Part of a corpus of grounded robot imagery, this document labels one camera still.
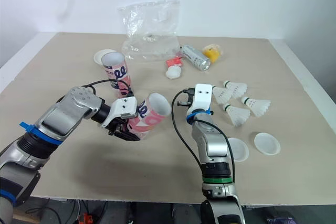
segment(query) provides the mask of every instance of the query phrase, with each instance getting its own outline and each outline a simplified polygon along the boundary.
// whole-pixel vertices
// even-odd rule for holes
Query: shuttlecock
[[[212,88],[212,94],[218,104],[225,104],[232,97],[233,90],[214,86]]]
[[[265,114],[271,104],[271,101],[269,100],[256,100],[251,99],[250,97],[243,97],[241,102],[247,105],[256,117],[260,117]]]
[[[233,98],[242,97],[245,94],[247,85],[245,83],[237,83],[237,82],[230,82],[224,81],[224,88],[233,90]]]
[[[223,109],[228,113],[233,125],[236,127],[244,124],[250,116],[249,110],[233,107],[228,103],[223,106]]]

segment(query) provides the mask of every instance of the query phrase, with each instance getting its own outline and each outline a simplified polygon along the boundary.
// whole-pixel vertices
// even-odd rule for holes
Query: clear plastic bag
[[[122,45],[127,59],[156,61],[174,58],[180,50],[176,37],[178,0],[146,2],[119,9],[128,39]]]

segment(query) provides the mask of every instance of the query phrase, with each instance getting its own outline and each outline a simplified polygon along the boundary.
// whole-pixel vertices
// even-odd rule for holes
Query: blue strap
[[[3,196],[8,197],[8,198],[12,201],[13,206],[15,206],[16,198],[15,198],[15,196],[14,196],[13,194],[11,194],[11,193],[8,192],[8,191],[5,191],[5,190],[0,189],[0,195],[3,195]]]
[[[205,110],[205,111],[197,111],[197,112],[191,113],[191,114],[187,115],[187,118],[186,118],[187,123],[188,123],[188,124],[192,124],[192,123],[189,122],[189,119],[190,119],[190,118],[193,118],[195,115],[197,115],[197,114],[199,114],[199,113],[206,113],[206,114],[211,115],[211,114],[212,114],[212,111],[211,111],[210,108],[209,108],[209,109],[207,109],[207,110]]]
[[[21,127],[26,129],[26,132],[32,133],[34,135],[37,135],[38,137],[42,138],[44,141],[51,143],[51,144],[55,144],[55,145],[60,145],[61,143],[63,143],[62,141],[56,140],[51,138],[50,136],[47,136],[46,134],[44,134],[43,132],[39,131],[38,128],[35,125],[29,125],[26,124],[25,122],[22,122],[20,124]]]

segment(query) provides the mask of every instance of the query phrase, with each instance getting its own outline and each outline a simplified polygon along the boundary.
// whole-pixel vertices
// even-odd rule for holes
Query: table edge
[[[0,93],[55,35],[38,33],[0,68]]]
[[[299,80],[305,92],[309,95],[310,99],[336,134],[336,103],[334,103],[331,97],[294,52],[287,46],[284,40],[270,39],[269,42]]]
[[[57,33],[38,33],[0,68],[0,93]],[[275,51],[299,80],[303,89],[336,134],[336,104],[282,39],[269,39]]]

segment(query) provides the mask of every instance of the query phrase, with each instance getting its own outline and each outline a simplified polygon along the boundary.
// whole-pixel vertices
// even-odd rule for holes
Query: beige tabletop
[[[100,49],[119,50],[123,35],[57,34],[0,94],[0,148],[24,133],[18,124],[33,124],[71,87],[105,79],[92,56]],[[242,139],[250,154],[236,163],[236,184],[241,203],[335,204],[336,136],[301,84],[268,40],[181,37],[181,44],[202,48],[219,44],[224,56],[200,72],[184,60],[182,76],[169,80],[163,62],[128,61],[135,96],[141,102],[151,92],[172,101],[181,89],[197,83],[220,86],[224,80],[245,82],[247,94],[269,99],[267,113],[232,126],[213,101],[214,120],[228,135]],[[111,103],[107,83],[97,95]],[[239,100],[230,103],[243,107]],[[185,107],[175,109],[178,127],[196,151]],[[253,145],[258,132],[274,135],[281,152],[265,156]],[[52,154],[41,170],[34,196],[83,199],[199,203],[204,200],[197,164],[166,118],[146,139],[127,142],[109,136],[93,121],[83,120]]]

